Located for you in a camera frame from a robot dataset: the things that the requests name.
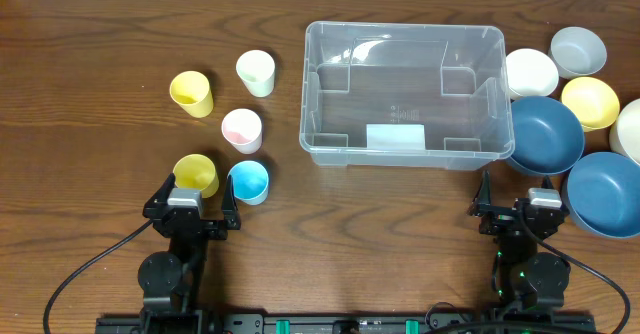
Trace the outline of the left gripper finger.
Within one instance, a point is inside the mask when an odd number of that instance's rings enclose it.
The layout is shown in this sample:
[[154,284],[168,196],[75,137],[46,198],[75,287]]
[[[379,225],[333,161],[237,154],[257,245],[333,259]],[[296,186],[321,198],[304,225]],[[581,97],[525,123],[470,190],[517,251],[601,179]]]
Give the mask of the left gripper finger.
[[239,230],[241,228],[241,219],[234,193],[234,180],[231,174],[227,176],[225,192],[221,203],[221,211],[228,230]]
[[167,200],[175,186],[175,175],[170,173],[161,187],[145,203],[146,209],[157,209],[167,205]]

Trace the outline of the dark blue bowl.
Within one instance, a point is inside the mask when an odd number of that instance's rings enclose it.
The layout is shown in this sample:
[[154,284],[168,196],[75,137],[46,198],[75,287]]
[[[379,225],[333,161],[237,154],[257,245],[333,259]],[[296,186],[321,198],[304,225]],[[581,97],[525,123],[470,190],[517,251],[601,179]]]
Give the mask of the dark blue bowl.
[[506,163],[529,176],[552,176],[571,169],[582,157],[585,133],[575,114],[561,102],[541,96],[511,105],[515,149]]
[[639,166],[613,152],[581,158],[562,186],[571,220],[596,235],[627,239],[639,235]]

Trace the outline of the cream large bowl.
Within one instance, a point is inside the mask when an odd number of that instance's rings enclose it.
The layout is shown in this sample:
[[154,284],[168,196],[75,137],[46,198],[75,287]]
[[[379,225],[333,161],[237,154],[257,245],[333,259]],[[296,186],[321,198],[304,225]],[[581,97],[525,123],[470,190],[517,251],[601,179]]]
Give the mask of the cream large bowl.
[[640,161],[640,99],[628,103],[620,112],[609,133],[613,152],[626,156],[635,164]]

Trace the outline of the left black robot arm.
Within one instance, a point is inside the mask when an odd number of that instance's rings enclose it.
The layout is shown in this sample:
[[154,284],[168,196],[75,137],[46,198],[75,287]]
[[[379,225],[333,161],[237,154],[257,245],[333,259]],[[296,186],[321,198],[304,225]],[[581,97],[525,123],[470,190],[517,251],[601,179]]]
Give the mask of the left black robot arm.
[[149,255],[140,265],[143,290],[142,333],[222,333],[219,314],[199,309],[197,296],[207,261],[208,244],[223,241],[241,228],[234,182],[227,179],[221,220],[201,217],[201,192],[176,186],[170,174],[143,207],[143,216],[170,240],[169,249]]

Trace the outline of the white small bowl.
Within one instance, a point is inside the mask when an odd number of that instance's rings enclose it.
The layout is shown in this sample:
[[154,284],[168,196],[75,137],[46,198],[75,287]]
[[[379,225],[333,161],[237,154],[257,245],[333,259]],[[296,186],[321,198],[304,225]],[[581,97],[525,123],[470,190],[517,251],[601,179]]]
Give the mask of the white small bowl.
[[559,73],[552,59],[541,51],[522,48],[506,56],[508,92],[512,100],[549,96],[557,88]]

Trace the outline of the grey small bowl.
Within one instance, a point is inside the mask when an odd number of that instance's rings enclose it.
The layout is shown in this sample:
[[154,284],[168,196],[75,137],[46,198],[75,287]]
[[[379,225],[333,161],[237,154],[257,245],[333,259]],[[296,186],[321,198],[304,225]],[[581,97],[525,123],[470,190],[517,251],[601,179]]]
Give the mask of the grey small bowl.
[[591,30],[575,26],[563,28],[552,37],[548,55],[559,76],[568,80],[593,75],[607,61],[602,39]]

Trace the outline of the yellow small bowl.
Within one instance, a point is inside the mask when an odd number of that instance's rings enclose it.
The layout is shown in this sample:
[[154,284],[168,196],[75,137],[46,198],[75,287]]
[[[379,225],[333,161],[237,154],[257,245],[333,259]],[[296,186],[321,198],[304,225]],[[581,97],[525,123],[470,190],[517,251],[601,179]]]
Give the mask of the yellow small bowl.
[[620,113],[616,92],[604,81],[593,77],[570,80],[560,99],[578,118],[585,132],[611,126]]

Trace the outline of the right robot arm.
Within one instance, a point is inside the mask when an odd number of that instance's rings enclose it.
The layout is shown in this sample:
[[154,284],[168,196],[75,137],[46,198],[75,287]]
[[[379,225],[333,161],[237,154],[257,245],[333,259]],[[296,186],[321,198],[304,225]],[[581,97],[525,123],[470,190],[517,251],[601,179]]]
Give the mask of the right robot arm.
[[555,234],[568,215],[549,178],[512,206],[502,207],[491,201],[490,174],[485,171],[468,214],[481,219],[479,232],[492,236],[498,246],[491,286],[503,304],[522,311],[549,311],[564,305],[570,264],[538,250],[539,243]]

